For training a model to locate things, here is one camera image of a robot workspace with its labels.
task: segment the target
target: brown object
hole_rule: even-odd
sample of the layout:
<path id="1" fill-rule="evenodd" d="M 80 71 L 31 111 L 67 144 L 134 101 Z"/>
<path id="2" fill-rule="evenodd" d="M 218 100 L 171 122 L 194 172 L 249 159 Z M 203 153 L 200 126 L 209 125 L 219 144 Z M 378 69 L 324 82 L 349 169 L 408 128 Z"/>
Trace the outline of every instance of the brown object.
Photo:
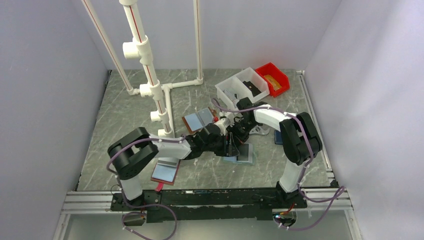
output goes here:
<path id="1" fill-rule="evenodd" d="M 214 117 L 216 117 L 216 116 L 217 116 L 217 111 L 216 111 L 216 110 L 211 109 L 210 107 L 207 107 L 207 108 L 209 109 L 210 113 L 212 113 L 212 115 L 213 115 Z M 184 122 L 184 125 L 185 125 L 185 127 L 187 128 L 188 133 L 190 133 L 190 134 L 194 134 L 195 132 L 197 132 L 197 131 L 199 131 L 199 130 L 200 130 L 200 129 L 198 129 L 198 130 L 196 130 L 196 131 L 191 130 L 191 128 L 190 128 L 189 124 L 187 123 L 187 120 L 186 120 L 186 118 L 185 118 L 185 117 L 182 117 L 182 121 Z"/>
<path id="2" fill-rule="evenodd" d="M 281 85 L 277 82 L 277 80 L 275 80 L 273 78 L 273 76 L 271 76 L 271 75 L 265 75 L 263 77 L 266 78 L 266 80 L 268 80 L 268 82 L 272 85 L 272 87 L 274 88 L 274 90 L 278 90 L 278 89 L 281 88 Z"/>

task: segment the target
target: clear plastic container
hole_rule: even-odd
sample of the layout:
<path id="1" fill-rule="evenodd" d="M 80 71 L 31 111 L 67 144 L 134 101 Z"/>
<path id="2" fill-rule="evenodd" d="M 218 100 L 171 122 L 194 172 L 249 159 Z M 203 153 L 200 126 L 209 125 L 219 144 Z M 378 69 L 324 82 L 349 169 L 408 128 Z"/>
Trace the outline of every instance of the clear plastic container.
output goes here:
<path id="1" fill-rule="evenodd" d="M 243 82 L 251 82 L 260 93 L 254 96 Z M 256 103 L 270 94 L 268 83 L 251 67 L 225 79 L 215 87 L 218 98 L 231 110 L 237 109 L 236 104 L 240 99 L 247 97 L 252 103 Z"/>

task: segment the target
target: marble surface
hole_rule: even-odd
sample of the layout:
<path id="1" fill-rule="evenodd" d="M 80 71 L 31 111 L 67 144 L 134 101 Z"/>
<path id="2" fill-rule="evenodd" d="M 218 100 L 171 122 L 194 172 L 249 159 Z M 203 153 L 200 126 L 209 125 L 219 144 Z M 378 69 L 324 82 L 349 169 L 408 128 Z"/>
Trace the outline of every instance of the marble surface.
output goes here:
<path id="1" fill-rule="evenodd" d="M 217 96 L 215 84 L 240 72 L 241 69 L 204 69 L 204 84 L 174 88 L 171 90 L 172 113 L 176 136 L 188 134 L 182 117 L 206 107 L 214 108 L 210 99 Z M 273 98 L 267 96 L 263 101 L 287 112 L 299 113 L 308 111 L 306 96 L 296 71 L 283 70 L 289 77 L 290 89 Z M 156 71 L 161 83 L 178 83 L 194 80 L 195 69 L 160 69 Z M 127 71 L 128 79 L 133 86 L 147 82 L 142 70 Z M 130 96 L 116 71 L 113 71 L 97 116 L 96 125 L 79 179 L 78 191 L 109 190 L 116 180 L 106 170 L 109 160 L 108 147 L 131 132 L 136 127 L 145 127 L 149 133 L 157 134 L 162 128 L 160 122 L 150 120 L 150 112 L 156 106 L 150 97 Z M 214 189 L 214 188 L 255 188 L 273 187 L 280 179 L 287 158 L 281 145 L 274 144 L 274 131 L 268 135 L 251 135 L 248 140 L 253 143 L 255 151 L 254 165 L 234 164 L 223 161 L 211 152 L 204 152 L 195 162 L 183 160 L 179 166 L 175 184 L 165 185 L 164 189 Z M 144 189 L 154 189 L 157 182 L 151 181 L 156 159 L 152 160 L 140 174 Z M 310 165 L 304 178 L 305 187 L 328 186 L 326 165 L 323 155 Z"/>

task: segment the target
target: metal frame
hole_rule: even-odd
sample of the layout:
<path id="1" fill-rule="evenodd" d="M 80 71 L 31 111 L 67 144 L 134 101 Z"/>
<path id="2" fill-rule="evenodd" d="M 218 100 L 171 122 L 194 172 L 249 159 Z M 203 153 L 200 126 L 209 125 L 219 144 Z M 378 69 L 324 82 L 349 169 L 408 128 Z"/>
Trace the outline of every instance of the metal frame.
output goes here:
<path id="1" fill-rule="evenodd" d="M 317 119 L 315 116 L 314 109 L 311 104 L 311 99 L 309 98 L 308 90 L 306 88 L 305 79 L 304 79 L 304 71 L 296 71 L 297 77 L 299 78 L 302 84 L 303 94 L 305 96 L 307 102 L 307 108 L 311 114 L 312 120 L 315 123 L 316 129 L 318 131 L 319 136 L 322 139 L 321 130 L 317 123 Z M 322 146 L 322 157 L 324 163 L 326 164 L 326 174 L 329 183 L 335 180 L 335 176 L 333 173 L 333 169 L 331 167 L 329 157 L 327 155 L 326 148 Z M 303 188 L 305 190 L 306 195 L 309 198 L 313 199 L 326 199 L 331 198 L 335 192 L 335 188 Z M 67 227 L 70 221 L 70 217 L 73 214 L 89 214 L 89 215 L 98 215 L 98 214 L 115 214 L 122 215 L 123 211 L 111 211 L 111 202 L 113 195 L 112 193 L 119 193 L 118 191 L 110 192 L 110 191 L 69 191 L 66 194 L 66 198 L 63 203 L 63 207 L 60 213 L 59 221 L 57 223 L 56 231 L 54 233 L 53 240 L 63 240 L 65 237 L 65 233 L 67 231 Z M 307 208 L 296 208 L 296 211 L 323 211 L 327 208 L 328 202 L 315 203 L 307 200 Z M 196 205 L 190 206 L 181 206 L 181 207 L 199 207 Z M 272 211 L 282 212 L 287 209 L 273 209 Z M 338 197 L 332 204 L 330 211 L 344 211 L 346 216 L 347 224 L 350 229 L 350 234 L 353 240 L 362 240 L 362 234 L 360 228 L 358 226 L 358 222 L 355 217 L 355 212 L 352 206 L 351 199 L 349 197 L 349 193 L 347 189 L 345 189 L 344 193 L 340 197 Z"/>

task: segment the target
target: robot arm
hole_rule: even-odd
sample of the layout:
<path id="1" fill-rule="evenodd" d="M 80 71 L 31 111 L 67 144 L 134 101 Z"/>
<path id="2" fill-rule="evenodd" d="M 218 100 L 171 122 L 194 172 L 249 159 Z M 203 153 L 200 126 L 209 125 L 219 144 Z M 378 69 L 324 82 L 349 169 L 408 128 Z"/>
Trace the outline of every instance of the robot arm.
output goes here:
<path id="1" fill-rule="evenodd" d="M 237 103 L 237 107 L 245 110 L 271 106 L 265 102 L 252 104 L 246 97 Z M 137 175 L 153 158 L 172 157 L 189 160 L 198 158 L 203 152 L 214 152 L 217 156 L 223 157 L 236 156 L 237 148 L 248 140 L 249 132 L 257 125 L 261 126 L 262 124 L 281 133 L 284 152 L 289 161 L 279 180 L 279 185 L 285 193 L 296 191 L 304 162 L 311 157 L 305 137 L 312 147 L 314 157 L 323 147 L 311 116 L 306 112 L 296 114 L 306 133 L 306 136 L 299 136 L 300 128 L 295 120 L 279 111 L 255 109 L 242 112 L 241 115 L 242 117 L 224 116 L 219 121 L 210 123 L 201 131 L 186 136 L 185 139 L 159 138 L 149 134 L 145 128 L 138 127 L 112 144 L 107 151 L 110 157 L 134 141 L 147 139 L 147 141 L 135 145 L 135 148 L 139 149 L 138 152 L 134 152 L 130 148 L 113 161 L 127 198 L 132 200 L 142 194 L 143 190 Z"/>

